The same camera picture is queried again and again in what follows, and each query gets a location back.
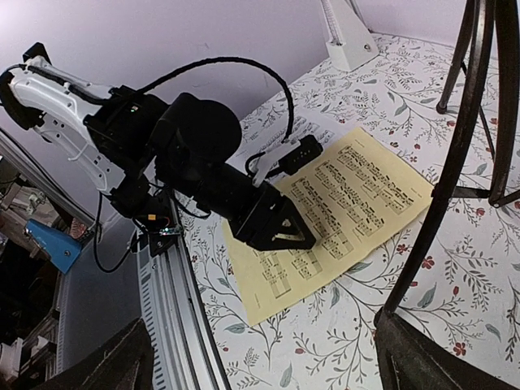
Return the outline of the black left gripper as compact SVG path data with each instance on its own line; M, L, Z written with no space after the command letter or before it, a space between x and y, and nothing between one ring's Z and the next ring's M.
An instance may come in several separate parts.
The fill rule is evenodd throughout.
M224 217L233 237L256 250L311 249L316 243L288 197L268 183L254 186L228 164L205 171L193 198Z

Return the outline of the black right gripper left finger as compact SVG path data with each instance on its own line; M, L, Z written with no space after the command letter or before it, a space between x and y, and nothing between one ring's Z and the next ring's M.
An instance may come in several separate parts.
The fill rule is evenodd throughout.
M88 357L45 379L56 344L49 342L21 366L13 389L151 389L154 349L141 318L132 320Z

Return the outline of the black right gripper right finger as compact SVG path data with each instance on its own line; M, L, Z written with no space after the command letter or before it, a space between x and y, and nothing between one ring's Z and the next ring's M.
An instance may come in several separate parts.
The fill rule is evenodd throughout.
M375 316L375 348L384 389L512 389L442 349L399 315Z

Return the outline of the yellow sheet music page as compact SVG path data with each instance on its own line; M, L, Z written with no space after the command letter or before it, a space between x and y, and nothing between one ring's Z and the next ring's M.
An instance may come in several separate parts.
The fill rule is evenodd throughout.
M361 128L276 184L316 243L259 252L223 237L250 326L278 314L345 273L431 204L431 184Z

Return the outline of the black perforated music stand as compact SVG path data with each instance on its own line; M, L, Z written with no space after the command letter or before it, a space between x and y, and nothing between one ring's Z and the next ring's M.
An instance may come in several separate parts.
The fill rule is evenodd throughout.
M487 143L494 162L488 190L458 186L457 182L468 154L477 120L482 117L481 101L493 46L499 65L499 103L496 138ZM509 169L514 151L519 109L519 17L515 1L469 1L466 3L457 44L444 90L436 110L446 113L459 73L465 84L456 126L440 180L434 187L432 202L401 274L383 308L375 316L396 311L417 274L423 258L440 229L449 202L454 197L486 198L500 208L519 199L519 193L507 193Z

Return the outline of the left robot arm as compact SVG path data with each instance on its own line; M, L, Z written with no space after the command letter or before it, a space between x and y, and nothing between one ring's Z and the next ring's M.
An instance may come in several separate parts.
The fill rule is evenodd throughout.
M245 171L228 159L241 144L239 119L227 106L191 93L165 102L154 86L93 84L50 63L34 44L1 75L1 102L11 119L58 145L98 192L147 235L173 232L150 192L153 167L162 193L192 198L202 218L225 218L235 239L259 251L310 249L315 237L294 203L270 183L322 153L314 136L285 136L278 149L251 156Z

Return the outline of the white sheet music page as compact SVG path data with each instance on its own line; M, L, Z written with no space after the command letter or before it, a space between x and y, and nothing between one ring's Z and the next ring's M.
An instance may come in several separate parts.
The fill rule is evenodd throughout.
M286 135L286 127L281 123L272 123L267 127L246 134L243 142L236 152L236 156L250 155L253 152L260 152L278 145ZM333 131L323 125L298 115L289 136L290 141L299 140L305 136L313 135L323 145L328 144L336 135Z

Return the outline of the white metronome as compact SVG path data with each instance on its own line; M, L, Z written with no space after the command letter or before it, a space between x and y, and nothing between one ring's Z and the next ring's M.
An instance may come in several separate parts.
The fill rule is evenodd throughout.
M347 1L321 1L328 30L327 52L331 64L343 72L352 72L379 55L379 48L368 28Z

